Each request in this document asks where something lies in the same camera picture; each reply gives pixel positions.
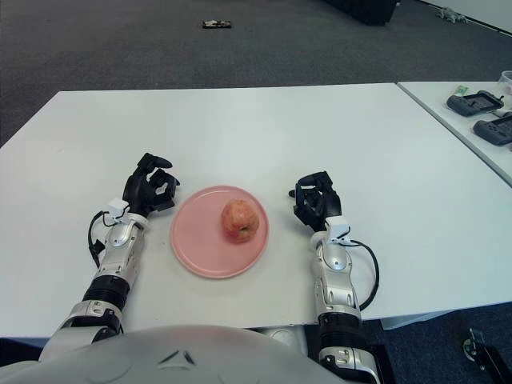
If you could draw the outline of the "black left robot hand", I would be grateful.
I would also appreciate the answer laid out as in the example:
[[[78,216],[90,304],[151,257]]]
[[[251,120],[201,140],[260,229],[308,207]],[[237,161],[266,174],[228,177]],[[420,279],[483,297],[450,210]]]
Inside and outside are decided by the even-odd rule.
[[[155,211],[174,207],[174,196],[180,182],[166,172],[172,166],[170,161],[159,156],[150,153],[142,156],[128,177],[122,196],[132,214],[148,218]]]

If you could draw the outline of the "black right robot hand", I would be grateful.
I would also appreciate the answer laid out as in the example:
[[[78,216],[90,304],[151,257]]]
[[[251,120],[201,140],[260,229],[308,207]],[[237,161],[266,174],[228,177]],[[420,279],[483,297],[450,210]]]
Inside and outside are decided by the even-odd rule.
[[[295,200],[295,216],[314,232],[326,230],[327,218],[342,215],[340,197],[326,171],[300,178],[288,195]]]

